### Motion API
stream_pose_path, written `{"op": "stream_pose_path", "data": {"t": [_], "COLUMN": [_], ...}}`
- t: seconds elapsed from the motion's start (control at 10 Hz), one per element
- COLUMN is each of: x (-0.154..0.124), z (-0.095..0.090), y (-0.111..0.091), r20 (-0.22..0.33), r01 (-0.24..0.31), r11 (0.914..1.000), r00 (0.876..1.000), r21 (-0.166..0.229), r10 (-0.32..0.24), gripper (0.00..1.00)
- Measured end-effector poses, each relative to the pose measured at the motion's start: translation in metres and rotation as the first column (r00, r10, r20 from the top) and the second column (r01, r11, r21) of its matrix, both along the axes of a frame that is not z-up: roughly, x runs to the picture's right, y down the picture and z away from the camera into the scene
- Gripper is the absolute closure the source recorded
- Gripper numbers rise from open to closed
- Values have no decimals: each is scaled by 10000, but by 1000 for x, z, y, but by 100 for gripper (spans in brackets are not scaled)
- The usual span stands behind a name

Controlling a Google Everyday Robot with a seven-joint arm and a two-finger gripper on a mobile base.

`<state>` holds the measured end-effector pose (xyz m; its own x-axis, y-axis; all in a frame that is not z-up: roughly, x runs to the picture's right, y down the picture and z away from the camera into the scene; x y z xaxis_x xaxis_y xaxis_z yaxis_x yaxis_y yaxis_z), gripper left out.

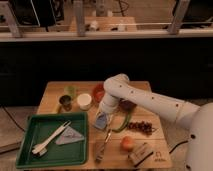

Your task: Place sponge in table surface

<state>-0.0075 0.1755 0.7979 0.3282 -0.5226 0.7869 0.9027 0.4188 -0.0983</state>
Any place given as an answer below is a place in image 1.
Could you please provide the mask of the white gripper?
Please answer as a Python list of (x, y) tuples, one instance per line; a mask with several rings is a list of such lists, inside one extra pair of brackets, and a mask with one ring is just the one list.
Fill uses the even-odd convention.
[(99, 103), (102, 112), (112, 114), (118, 107), (119, 99), (106, 93)]

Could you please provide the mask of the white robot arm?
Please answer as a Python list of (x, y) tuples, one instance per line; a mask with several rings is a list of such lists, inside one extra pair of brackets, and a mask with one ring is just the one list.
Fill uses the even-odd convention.
[(99, 103), (104, 113), (113, 113), (121, 99), (129, 100), (189, 131), (186, 171), (213, 171), (213, 102), (202, 106), (132, 87), (126, 74), (104, 81)]

